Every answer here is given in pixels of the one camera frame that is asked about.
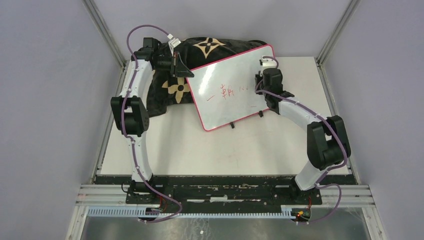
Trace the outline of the pink framed whiteboard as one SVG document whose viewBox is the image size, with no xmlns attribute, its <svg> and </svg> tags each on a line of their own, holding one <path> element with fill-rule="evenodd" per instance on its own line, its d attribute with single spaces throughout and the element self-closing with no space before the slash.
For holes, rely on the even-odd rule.
<svg viewBox="0 0 424 240">
<path fill-rule="evenodd" d="M 192 69 L 194 76 L 186 80 L 205 131 L 268 109 L 264 97 L 255 93 L 263 56 L 275 56 L 270 44 Z"/>
</svg>

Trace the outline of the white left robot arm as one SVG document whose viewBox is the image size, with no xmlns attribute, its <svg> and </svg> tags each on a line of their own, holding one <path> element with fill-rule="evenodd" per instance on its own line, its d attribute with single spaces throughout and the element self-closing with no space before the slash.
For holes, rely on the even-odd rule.
<svg viewBox="0 0 424 240">
<path fill-rule="evenodd" d="M 174 77 L 194 76 L 183 63 L 180 53 L 175 51 L 181 41 L 172 35 L 168 38 L 169 53 L 159 52 L 160 44 L 157 39 L 143 39 L 142 48 L 131 52 L 129 79 L 124 83 L 120 94 L 110 100 L 114 122 L 125 137 L 130 151 L 132 174 L 128 192 L 138 194 L 147 204 L 156 200 L 158 191 L 151 183 L 153 172 L 147 151 L 150 117 L 142 100 L 142 93 L 155 70 L 170 73 Z"/>
</svg>

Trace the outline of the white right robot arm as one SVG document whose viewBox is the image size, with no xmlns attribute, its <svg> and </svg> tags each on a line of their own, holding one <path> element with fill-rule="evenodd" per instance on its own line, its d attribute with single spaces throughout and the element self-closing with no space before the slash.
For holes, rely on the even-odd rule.
<svg viewBox="0 0 424 240">
<path fill-rule="evenodd" d="M 343 119 L 324 118 L 283 89 L 283 74 L 278 68 L 266 68 L 255 75 L 255 92 L 263 95 L 269 110 L 285 117 L 306 132 L 308 161 L 294 177 L 289 198 L 301 204 L 309 198 L 309 190 L 316 188 L 332 170 L 344 167 L 351 148 Z"/>
</svg>

